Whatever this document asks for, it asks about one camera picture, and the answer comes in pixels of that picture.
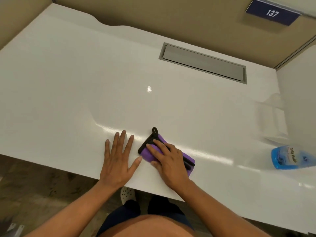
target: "person's right arm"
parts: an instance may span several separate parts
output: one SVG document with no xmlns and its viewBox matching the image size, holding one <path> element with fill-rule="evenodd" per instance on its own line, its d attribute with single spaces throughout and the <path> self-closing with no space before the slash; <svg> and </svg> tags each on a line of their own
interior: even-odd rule
<svg viewBox="0 0 316 237">
<path fill-rule="evenodd" d="M 152 161 L 151 164 L 164 182 L 189 204 L 214 237 L 269 237 L 191 181 L 184 167 L 182 152 L 174 145 L 162 144 L 157 140 L 154 143 L 163 154 L 147 145 L 148 150 L 160 161 Z"/>
</svg>

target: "blue sign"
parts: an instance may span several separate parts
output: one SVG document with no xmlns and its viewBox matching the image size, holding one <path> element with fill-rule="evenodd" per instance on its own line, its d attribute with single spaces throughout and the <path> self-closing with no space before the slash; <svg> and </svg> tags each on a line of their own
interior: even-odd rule
<svg viewBox="0 0 316 237">
<path fill-rule="evenodd" d="M 275 21 L 283 25 L 291 25 L 301 14 L 277 7 L 262 0 L 252 0 L 246 13 L 259 16 L 270 21 Z"/>
</svg>

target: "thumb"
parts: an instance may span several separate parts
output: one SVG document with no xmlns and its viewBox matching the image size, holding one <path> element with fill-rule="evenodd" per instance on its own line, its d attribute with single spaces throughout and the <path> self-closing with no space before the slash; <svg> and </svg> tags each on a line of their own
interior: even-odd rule
<svg viewBox="0 0 316 237">
<path fill-rule="evenodd" d="M 132 163 L 132 165 L 130 166 L 130 168 L 128 169 L 128 173 L 131 174 L 131 176 L 134 174 L 134 172 L 136 171 L 137 167 L 139 166 L 140 162 L 142 161 L 142 157 L 139 156 L 137 157 L 134 162 Z"/>
<path fill-rule="evenodd" d="M 162 165 L 161 165 L 161 163 L 158 162 L 158 161 L 152 161 L 151 164 L 152 164 L 152 166 L 154 166 L 157 169 L 157 171 L 161 175 L 162 174 Z"/>
</svg>

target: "black pants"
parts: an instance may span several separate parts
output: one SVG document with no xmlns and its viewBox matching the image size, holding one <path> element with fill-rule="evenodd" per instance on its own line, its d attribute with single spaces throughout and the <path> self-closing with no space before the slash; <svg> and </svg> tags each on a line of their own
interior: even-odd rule
<svg viewBox="0 0 316 237">
<path fill-rule="evenodd" d="M 147 212 L 149 215 L 162 215 L 169 217 L 193 229 L 192 225 L 189 223 L 188 219 L 180 210 L 180 208 L 177 205 L 170 203 L 168 198 L 166 197 L 154 195 L 149 202 Z M 108 215 L 108 217 L 105 219 L 104 223 L 100 227 L 96 237 L 98 237 L 100 234 L 113 227 L 114 225 L 135 218 L 139 215 L 139 204 L 134 200 L 126 201 L 124 205 L 118 207 L 116 210 Z"/>
</svg>

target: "shoe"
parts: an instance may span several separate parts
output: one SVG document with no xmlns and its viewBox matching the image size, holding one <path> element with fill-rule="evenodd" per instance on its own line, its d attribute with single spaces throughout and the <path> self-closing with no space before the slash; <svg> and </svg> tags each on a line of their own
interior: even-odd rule
<svg viewBox="0 0 316 237">
<path fill-rule="evenodd" d="M 121 188 L 122 204 L 125 204 L 126 201 L 128 201 L 128 200 L 135 200 L 136 201 L 135 190 L 132 188 L 128 188 L 128 187 L 124 186 Z"/>
</svg>

